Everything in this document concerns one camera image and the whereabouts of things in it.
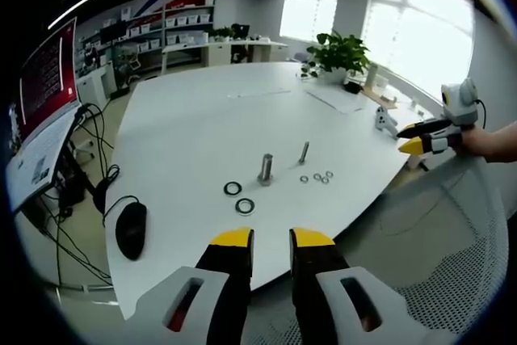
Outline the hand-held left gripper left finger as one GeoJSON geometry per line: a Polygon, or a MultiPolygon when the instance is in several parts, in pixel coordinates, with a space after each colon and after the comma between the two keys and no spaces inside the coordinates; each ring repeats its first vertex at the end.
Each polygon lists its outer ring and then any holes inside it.
{"type": "Polygon", "coordinates": [[[137,302],[136,344],[239,344],[250,302],[254,230],[217,235],[137,302]]]}

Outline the person's right hand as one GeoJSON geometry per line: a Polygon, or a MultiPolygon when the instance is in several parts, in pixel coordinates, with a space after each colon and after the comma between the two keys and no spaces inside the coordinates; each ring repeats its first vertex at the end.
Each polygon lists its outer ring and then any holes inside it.
{"type": "Polygon", "coordinates": [[[454,150],[459,155],[488,158],[492,154],[492,134],[474,125],[461,131],[461,144],[454,150]]]}

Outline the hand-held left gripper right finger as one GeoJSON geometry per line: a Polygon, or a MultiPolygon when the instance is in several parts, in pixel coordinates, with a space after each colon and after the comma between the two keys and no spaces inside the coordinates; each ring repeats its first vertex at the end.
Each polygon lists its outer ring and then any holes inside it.
{"type": "Polygon", "coordinates": [[[407,344],[405,302],[332,238],[301,227],[291,239],[292,303],[304,344],[407,344]]]}

